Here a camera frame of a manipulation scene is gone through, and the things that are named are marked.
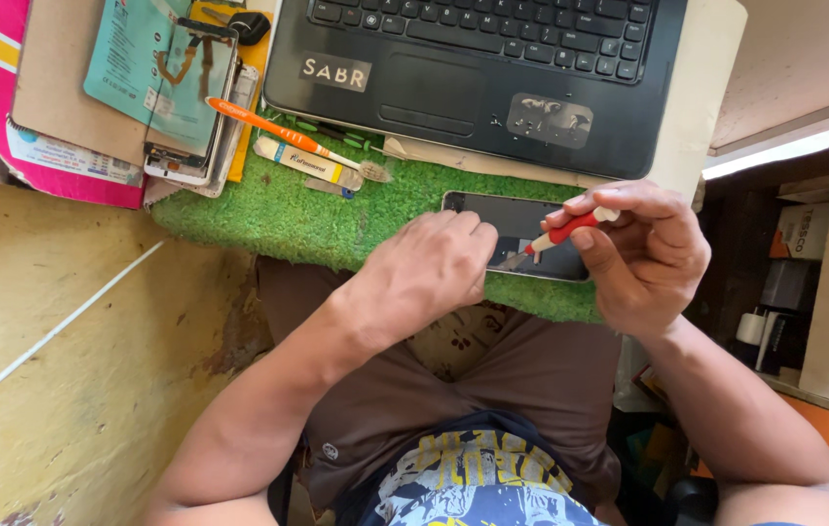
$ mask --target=phone screen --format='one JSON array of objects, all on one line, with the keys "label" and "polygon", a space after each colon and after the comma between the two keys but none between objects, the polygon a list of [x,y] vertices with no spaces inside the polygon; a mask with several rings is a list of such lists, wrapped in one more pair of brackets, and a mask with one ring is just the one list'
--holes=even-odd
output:
[{"label": "phone screen", "polygon": [[[559,210],[561,203],[520,199],[517,197],[484,196],[466,192],[447,192],[443,196],[443,209],[475,211],[479,219],[490,223],[498,230],[498,243],[486,269],[494,269],[505,261],[510,253],[519,253],[544,232],[540,221],[552,211]],[[551,280],[581,282],[589,278],[589,271],[583,259],[570,242],[565,242],[540,253],[540,262],[535,265],[531,257],[506,271]]]},{"label": "phone screen", "polygon": [[[206,157],[221,119],[205,99],[223,98],[235,53],[234,38],[175,25],[171,47],[158,59],[161,89],[145,140]],[[191,164],[203,166],[202,161]]]}]

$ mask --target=black laptop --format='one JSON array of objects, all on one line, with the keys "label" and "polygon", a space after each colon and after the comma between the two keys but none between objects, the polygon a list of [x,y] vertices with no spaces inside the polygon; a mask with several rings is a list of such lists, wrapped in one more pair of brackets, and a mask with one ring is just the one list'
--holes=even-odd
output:
[{"label": "black laptop", "polygon": [[287,113],[614,179],[654,160],[687,0],[283,0]]}]

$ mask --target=green screwdriver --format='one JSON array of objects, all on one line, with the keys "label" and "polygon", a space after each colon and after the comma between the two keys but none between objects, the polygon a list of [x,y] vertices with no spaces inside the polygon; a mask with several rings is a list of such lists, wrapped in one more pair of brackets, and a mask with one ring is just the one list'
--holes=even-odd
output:
[{"label": "green screwdriver", "polygon": [[336,127],[327,126],[324,123],[315,123],[314,121],[298,117],[297,115],[287,115],[286,117],[289,121],[297,125],[298,128],[312,132],[317,132],[326,135],[327,137],[336,138],[338,141],[342,142],[343,144],[347,144],[352,148],[358,148],[363,151],[374,150],[381,153],[382,155],[397,157],[397,155],[393,155],[392,153],[389,153],[383,150],[382,148],[376,148],[375,146],[372,146],[372,141],[368,140],[365,137],[358,136],[354,133],[345,132]]}]

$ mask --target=t-shirt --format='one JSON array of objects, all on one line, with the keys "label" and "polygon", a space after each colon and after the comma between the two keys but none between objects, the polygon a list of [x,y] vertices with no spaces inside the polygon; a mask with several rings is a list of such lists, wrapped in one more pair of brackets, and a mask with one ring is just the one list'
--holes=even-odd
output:
[{"label": "t-shirt", "polygon": [[338,500],[337,523],[601,524],[581,504],[579,491],[556,458],[521,416],[474,413],[402,448],[385,468]]}]

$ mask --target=hand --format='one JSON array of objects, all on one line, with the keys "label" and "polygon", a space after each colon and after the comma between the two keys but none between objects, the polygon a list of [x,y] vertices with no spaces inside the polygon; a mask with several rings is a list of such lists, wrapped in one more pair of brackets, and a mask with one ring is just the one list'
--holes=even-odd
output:
[{"label": "hand", "polygon": [[710,262],[710,245],[683,196],[648,181],[600,185],[564,203],[541,227],[565,225],[596,206],[622,211],[571,241],[596,285],[596,306],[613,329],[660,335],[693,299]]},{"label": "hand", "polygon": [[482,300],[498,233],[472,211],[422,214],[380,244],[334,292],[371,354]]}]

